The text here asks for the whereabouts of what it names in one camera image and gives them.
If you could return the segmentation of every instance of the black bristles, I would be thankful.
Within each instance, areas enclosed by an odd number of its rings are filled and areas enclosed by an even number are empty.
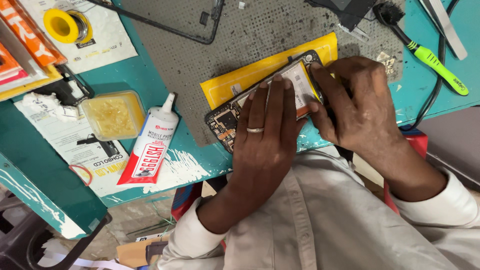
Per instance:
[[[387,25],[396,25],[405,16],[405,12],[391,1],[376,6],[379,14]]]

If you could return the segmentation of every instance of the floor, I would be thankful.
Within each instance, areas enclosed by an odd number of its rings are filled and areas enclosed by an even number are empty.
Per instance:
[[[215,191],[206,182],[202,189],[202,196],[214,195]],[[108,209],[112,215],[112,222],[105,226],[80,258],[88,260],[111,260],[117,258],[116,248],[119,245],[135,242],[138,237],[170,231],[175,225],[154,227],[159,223],[170,221],[170,209],[175,190],[138,199]],[[78,240],[63,238],[57,231],[52,230],[55,238],[66,247],[72,249]]]

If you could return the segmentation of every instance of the yellow spool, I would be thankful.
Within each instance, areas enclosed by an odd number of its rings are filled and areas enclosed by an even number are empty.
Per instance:
[[[43,24],[47,32],[62,43],[85,43],[92,39],[92,25],[78,11],[49,9],[43,15]]]

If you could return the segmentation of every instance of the white nozzle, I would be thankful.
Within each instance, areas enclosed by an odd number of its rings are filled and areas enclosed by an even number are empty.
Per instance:
[[[175,94],[170,93],[167,97],[167,100],[165,100],[165,103],[163,103],[162,111],[172,112],[172,104],[174,99],[175,99]]]

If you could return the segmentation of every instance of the metal tweezers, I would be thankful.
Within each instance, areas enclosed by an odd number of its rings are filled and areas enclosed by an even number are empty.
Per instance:
[[[458,59],[463,60],[467,57],[467,50],[463,46],[460,38],[455,32],[453,25],[445,11],[440,0],[419,0],[424,9],[432,19],[438,31],[445,37],[452,48],[453,53]]]

